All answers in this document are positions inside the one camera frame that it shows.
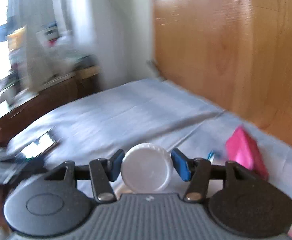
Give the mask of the white round jar lid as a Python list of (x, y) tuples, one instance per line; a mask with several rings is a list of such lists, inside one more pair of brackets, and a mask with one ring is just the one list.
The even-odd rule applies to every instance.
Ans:
[(121, 164), (122, 180), (134, 193), (157, 193), (164, 190), (172, 173), (171, 154), (151, 143), (129, 149)]

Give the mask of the pink small box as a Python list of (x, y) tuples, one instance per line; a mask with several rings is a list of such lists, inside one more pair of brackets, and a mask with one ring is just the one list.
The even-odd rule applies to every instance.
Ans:
[(268, 180), (269, 173), (264, 164), (257, 142), (243, 126), (239, 126), (226, 141), (228, 160), (235, 161), (246, 169), (255, 172), (262, 179)]

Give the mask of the white bed sheet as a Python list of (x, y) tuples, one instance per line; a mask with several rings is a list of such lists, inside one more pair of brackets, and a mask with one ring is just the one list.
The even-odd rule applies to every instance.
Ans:
[(7, 152), (53, 129), (61, 143), (49, 155), (48, 168), (66, 160), (85, 165), (144, 142), (178, 148), (190, 158), (205, 158), (211, 151), (225, 156), (224, 145), (238, 126), (257, 141), (269, 182), (292, 198), (290, 146), (169, 81), (130, 82), (56, 108), (16, 135)]

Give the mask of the dark wooden side desk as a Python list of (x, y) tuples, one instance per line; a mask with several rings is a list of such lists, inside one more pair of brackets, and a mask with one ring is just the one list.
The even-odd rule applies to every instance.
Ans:
[(69, 102), (100, 92), (100, 68), (76, 70), (74, 76), (39, 92), (21, 105), (0, 113), (0, 147), (50, 111)]

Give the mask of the wooden headboard panel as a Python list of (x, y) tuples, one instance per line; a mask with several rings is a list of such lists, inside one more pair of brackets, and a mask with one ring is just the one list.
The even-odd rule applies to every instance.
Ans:
[(292, 146), (292, 0), (152, 0), (162, 77)]

